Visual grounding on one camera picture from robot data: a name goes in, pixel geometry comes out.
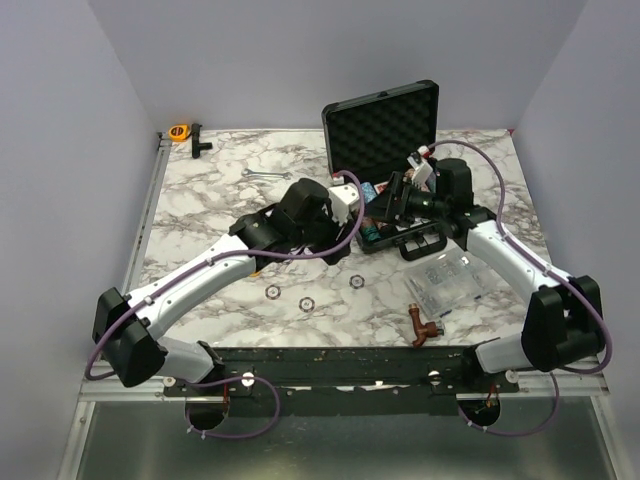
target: copper pipe fitting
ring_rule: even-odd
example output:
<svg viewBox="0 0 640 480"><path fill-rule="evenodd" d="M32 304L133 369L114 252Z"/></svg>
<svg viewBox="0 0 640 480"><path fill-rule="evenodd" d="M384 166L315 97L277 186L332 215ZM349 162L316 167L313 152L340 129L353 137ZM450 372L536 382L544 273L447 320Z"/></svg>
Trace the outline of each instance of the copper pipe fitting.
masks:
<svg viewBox="0 0 640 480"><path fill-rule="evenodd" d="M413 323L413 331L416 334L416 339L411 342L413 348L420 348L427 341L427 338L435 338L444 334L444 331L438 327L436 322L422 324L420 321L420 309L416 303L409 305L409 315Z"/></svg>

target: case lid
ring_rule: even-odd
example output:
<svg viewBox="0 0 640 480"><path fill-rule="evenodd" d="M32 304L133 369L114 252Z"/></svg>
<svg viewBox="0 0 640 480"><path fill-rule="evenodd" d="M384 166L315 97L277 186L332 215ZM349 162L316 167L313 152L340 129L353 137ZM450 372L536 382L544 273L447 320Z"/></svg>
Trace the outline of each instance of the case lid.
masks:
<svg viewBox="0 0 640 480"><path fill-rule="evenodd" d="M329 171L349 170L376 184L410 168L409 154L435 141L438 91L422 80L327 105L322 120Z"/></svg>

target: screw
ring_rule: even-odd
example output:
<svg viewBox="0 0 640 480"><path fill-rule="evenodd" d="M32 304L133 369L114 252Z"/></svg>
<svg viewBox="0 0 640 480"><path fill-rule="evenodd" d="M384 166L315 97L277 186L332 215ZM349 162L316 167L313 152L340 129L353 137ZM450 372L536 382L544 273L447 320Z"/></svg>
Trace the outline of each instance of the screw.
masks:
<svg viewBox="0 0 640 480"><path fill-rule="evenodd" d="M251 385L253 385L253 383L255 382L255 380L253 380L253 373L252 372L246 372L242 375L243 378L246 378L246 380L242 380L242 385L244 385L245 387L249 388Z"/></svg>
<svg viewBox="0 0 640 480"><path fill-rule="evenodd" d="M298 303L298 307L305 313L309 313L313 311L316 306L316 302L311 297L304 297L300 299L300 303Z"/></svg>
<svg viewBox="0 0 640 480"><path fill-rule="evenodd" d="M509 383L518 383L518 377L518 372L515 370L507 370L504 372L504 378L506 378Z"/></svg>
<svg viewBox="0 0 640 480"><path fill-rule="evenodd" d="M440 385L440 372L437 370L432 370L429 372L429 383L431 383L431 385L433 385L434 387L437 387L438 385Z"/></svg>

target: black metal base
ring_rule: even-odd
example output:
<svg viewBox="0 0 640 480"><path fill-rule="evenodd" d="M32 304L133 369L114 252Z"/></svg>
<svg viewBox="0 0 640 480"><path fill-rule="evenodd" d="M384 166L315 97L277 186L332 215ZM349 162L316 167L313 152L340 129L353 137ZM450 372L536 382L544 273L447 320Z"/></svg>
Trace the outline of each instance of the black metal base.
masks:
<svg viewBox="0 0 640 480"><path fill-rule="evenodd" d="M217 349L224 361L220 378L251 372L271 382L280 395L281 415L457 415L456 394L517 392L504 374L462 376L462 352L468 347L413 348L257 348ZM165 388L168 397L223 396L224 388L199 389L179 381ZM229 385L230 414L267 417L273 413L272 393L260 383ZM187 408L211 412L222 402L188 402Z"/></svg>

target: small part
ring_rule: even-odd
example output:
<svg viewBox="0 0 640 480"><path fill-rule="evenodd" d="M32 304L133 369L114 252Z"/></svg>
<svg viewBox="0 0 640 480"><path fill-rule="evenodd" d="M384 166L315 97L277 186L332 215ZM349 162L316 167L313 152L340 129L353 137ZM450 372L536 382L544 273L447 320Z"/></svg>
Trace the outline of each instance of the small part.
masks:
<svg viewBox="0 0 640 480"><path fill-rule="evenodd" d="M504 377L509 383L518 383L519 375L515 370L507 370L506 372L504 372Z"/></svg>
<svg viewBox="0 0 640 480"><path fill-rule="evenodd" d="M242 171L242 176L243 177L277 177L277 178L284 178L285 180L288 180L288 179L291 178L291 174L289 172L284 172L284 173L278 173L278 172L254 172L250 168L245 168Z"/></svg>
<svg viewBox="0 0 640 480"><path fill-rule="evenodd" d="M431 165L427 162L422 162L414 169L413 175L411 175L411 183L413 183L414 187L422 188L432 172Z"/></svg>
<svg viewBox="0 0 640 480"><path fill-rule="evenodd" d="M378 232L385 233L385 232L393 232L393 229L395 228L393 225L389 225L388 223L384 223L384 222L379 222L377 220L373 221L373 224L376 226L376 228L378 229Z"/></svg>
<svg viewBox="0 0 640 480"><path fill-rule="evenodd" d="M242 385L244 385L246 388L253 386L253 384L255 383L255 380L253 379L253 377L255 377L253 372L246 372L242 374L242 378L246 379L246 380L242 380Z"/></svg>
<svg viewBox="0 0 640 480"><path fill-rule="evenodd" d="M376 189L369 182L364 182L360 186L362 187L362 193L364 194L364 203L369 203L378 196Z"/></svg>
<svg viewBox="0 0 640 480"><path fill-rule="evenodd" d="M311 297L304 297L300 299L300 303L298 304L300 310L304 313L312 312L314 308L316 308L316 302Z"/></svg>
<svg viewBox="0 0 640 480"><path fill-rule="evenodd" d="M169 129L169 138L172 142L185 142L189 138L189 125L174 125Z"/></svg>
<svg viewBox="0 0 640 480"><path fill-rule="evenodd" d="M349 213L356 210L359 204L358 189L353 183L329 188L329 200L333 221L344 225L349 220Z"/></svg>
<svg viewBox="0 0 640 480"><path fill-rule="evenodd" d="M424 325L420 321L420 309L416 303L409 305L409 315L413 323L413 331L416 339L412 342L414 348L420 348L427 338L435 338L444 335L444 329L436 322L427 322Z"/></svg>
<svg viewBox="0 0 640 480"><path fill-rule="evenodd" d="M349 285L356 290L364 287L364 277L362 275L353 275L349 279Z"/></svg>
<svg viewBox="0 0 640 480"><path fill-rule="evenodd" d="M409 162L411 168L415 170L422 163L422 155L420 155L418 152L413 152L407 157L407 162Z"/></svg>
<svg viewBox="0 0 640 480"><path fill-rule="evenodd" d="M419 147L418 153L422 158L429 158L429 156L431 155L431 151L427 148L426 145L422 145L421 147Z"/></svg>
<svg viewBox="0 0 640 480"><path fill-rule="evenodd" d="M385 191L388 184L389 182L376 183L373 187L376 189L376 192L378 192L378 195L380 195Z"/></svg>
<svg viewBox="0 0 640 480"><path fill-rule="evenodd" d="M431 370L427 376L429 377L429 383L434 387L437 387L442 382L440 372L437 370Z"/></svg>
<svg viewBox="0 0 640 480"><path fill-rule="evenodd" d="M264 295L269 300L276 300L280 298L280 287L276 285L269 285L267 288L264 289Z"/></svg>
<svg viewBox="0 0 640 480"><path fill-rule="evenodd" d="M362 223L360 224L360 233L362 234L362 238L367 242L375 242L382 238L380 236L380 232L378 232L378 227L376 227L376 224L369 217L364 217L362 219Z"/></svg>
<svg viewBox="0 0 640 480"><path fill-rule="evenodd" d="M331 183L333 184L333 186L339 186L339 185L344 185L344 177L342 175L338 175L337 173L334 173L333 175L331 175Z"/></svg>

